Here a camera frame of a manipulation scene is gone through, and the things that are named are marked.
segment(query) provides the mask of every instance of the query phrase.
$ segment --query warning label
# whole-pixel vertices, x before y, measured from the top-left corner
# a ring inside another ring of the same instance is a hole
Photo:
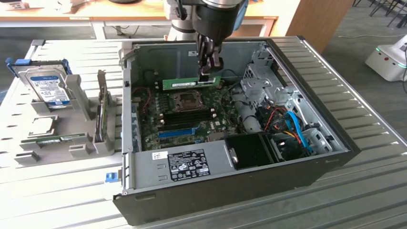
[[[210,175],[202,149],[168,154],[168,164],[173,181]]]

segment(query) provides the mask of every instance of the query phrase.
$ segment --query white robot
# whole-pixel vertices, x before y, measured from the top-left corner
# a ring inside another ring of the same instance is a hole
[[[378,45],[365,64],[386,81],[401,81],[407,68],[407,35],[393,45]]]

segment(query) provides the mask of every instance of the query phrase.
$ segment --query white label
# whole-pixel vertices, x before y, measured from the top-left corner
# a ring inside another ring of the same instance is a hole
[[[214,83],[216,78],[209,78],[206,82],[197,82],[197,84],[200,83]]]
[[[190,82],[190,83],[173,83],[172,87],[186,87],[186,86],[194,86],[196,83]]]
[[[168,157],[168,151],[154,152],[150,155],[152,160],[165,159]]]
[[[73,137],[78,137],[78,135],[70,135],[65,137],[59,137],[62,141],[70,141]]]
[[[188,56],[197,56],[197,52],[196,51],[189,51]]]
[[[58,139],[55,139],[55,140],[39,141],[39,142],[37,142],[37,144],[49,144],[49,143],[57,143],[57,142],[59,142]]]
[[[29,79],[45,103],[61,107],[69,103],[65,89],[58,87],[57,76],[31,76]]]
[[[69,17],[70,20],[89,20],[86,17]]]

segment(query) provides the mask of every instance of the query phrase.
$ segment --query power supply label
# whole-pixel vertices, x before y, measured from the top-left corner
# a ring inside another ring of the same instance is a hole
[[[45,103],[53,106],[63,106],[69,103],[65,89],[58,86],[59,79],[57,76],[31,76],[29,79]]]
[[[210,175],[202,149],[168,154],[168,165],[173,181]]]

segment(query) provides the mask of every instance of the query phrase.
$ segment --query robotic arm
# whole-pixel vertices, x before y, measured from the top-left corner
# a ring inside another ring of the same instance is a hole
[[[166,13],[174,12],[177,17],[177,26],[173,23],[176,30],[193,34],[197,32],[197,74],[198,81],[205,82],[209,74],[222,69],[218,57],[221,43],[240,26],[248,0],[166,0],[166,3]]]

